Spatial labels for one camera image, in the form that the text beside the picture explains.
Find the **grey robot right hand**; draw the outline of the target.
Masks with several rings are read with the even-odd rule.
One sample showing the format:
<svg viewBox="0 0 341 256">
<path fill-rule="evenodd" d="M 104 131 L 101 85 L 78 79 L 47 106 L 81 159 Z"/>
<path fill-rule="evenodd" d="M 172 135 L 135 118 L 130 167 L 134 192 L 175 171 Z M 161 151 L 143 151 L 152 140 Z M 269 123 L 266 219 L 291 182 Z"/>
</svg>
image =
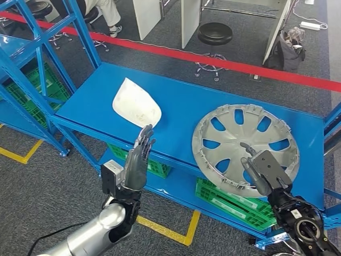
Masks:
<svg viewBox="0 0 341 256">
<path fill-rule="evenodd" d="M 244 142 L 241 142 L 240 146 L 250 155 L 241 158 L 241 163 L 262 196 L 283 191 L 290 193 L 293 188 L 290 178 L 270 151 L 256 152 Z"/>
</svg>

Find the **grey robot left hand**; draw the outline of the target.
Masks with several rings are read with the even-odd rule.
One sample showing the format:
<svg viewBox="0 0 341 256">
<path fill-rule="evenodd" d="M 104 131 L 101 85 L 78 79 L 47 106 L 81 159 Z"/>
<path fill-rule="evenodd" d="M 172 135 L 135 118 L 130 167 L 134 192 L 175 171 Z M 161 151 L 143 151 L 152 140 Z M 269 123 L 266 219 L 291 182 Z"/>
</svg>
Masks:
<svg viewBox="0 0 341 256">
<path fill-rule="evenodd" d="M 141 190 L 147 180 L 148 159 L 152 145 L 155 142 L 152 125 L 143 128 L 135 140 L 134 147 L 129 150 L 125 161 L 124 187 L 132 190 Z"/>
</svg>

